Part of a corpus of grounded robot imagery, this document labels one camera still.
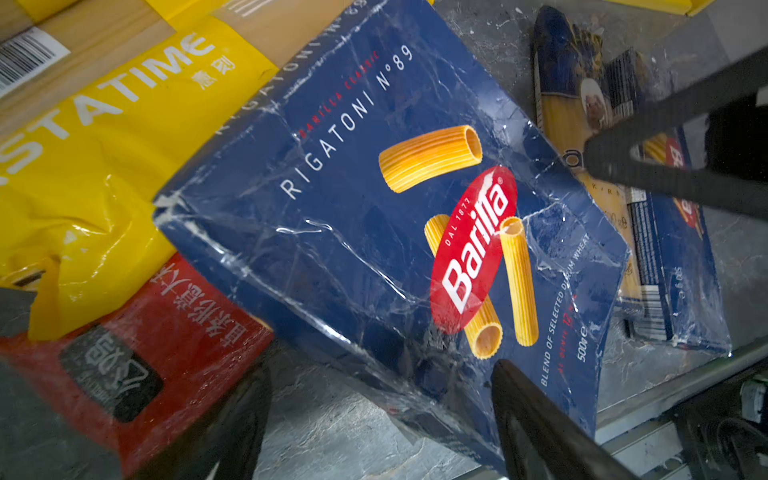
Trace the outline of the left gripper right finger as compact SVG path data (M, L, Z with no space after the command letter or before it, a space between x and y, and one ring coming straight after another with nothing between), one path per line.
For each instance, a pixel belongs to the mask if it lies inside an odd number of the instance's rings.
M511 361L495 363L491 394L509 479L634 479Z

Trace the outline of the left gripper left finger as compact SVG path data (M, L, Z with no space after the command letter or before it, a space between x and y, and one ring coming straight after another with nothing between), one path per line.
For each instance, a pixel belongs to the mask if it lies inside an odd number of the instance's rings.
M194 361L128 393L132 479L250 479L271 408L266 355Z

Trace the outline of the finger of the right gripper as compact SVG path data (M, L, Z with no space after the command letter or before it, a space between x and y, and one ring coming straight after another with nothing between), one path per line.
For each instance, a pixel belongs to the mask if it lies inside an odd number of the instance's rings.
M705 164L693 168L675 135L699 118L707 121ZM600 180L766 219L766 49L592 137L584 165Z

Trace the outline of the blue yellow spaghetti bag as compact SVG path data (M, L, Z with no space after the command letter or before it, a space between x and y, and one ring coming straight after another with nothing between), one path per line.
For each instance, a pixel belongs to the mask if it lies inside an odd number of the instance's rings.
M618 290L615 315L637 319L643 298L626 188L595 178L588 170L590 141L613 124L605 80L602 38L543 6L532 37L537 125L618 231L629 260Z

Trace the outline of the blue Barilla spaghetti bag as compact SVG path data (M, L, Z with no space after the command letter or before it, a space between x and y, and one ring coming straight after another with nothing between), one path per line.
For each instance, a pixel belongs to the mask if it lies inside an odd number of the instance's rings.
M653 98L651 66L630 48L605 70L614 118L637 113ZM690 169L682 127L668 129L632 148L640 160ZM731 337L703 212L689 200L636 188L628 191L643 313L625 320L630 337L729 356Z

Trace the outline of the blue Barilla rigatoni box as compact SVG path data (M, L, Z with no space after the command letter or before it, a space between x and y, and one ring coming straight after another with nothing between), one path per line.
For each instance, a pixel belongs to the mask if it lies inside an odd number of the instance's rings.
M594 435L628 247L429 3L352 5L154 204L219 291L416 432L503 469L506 360Z

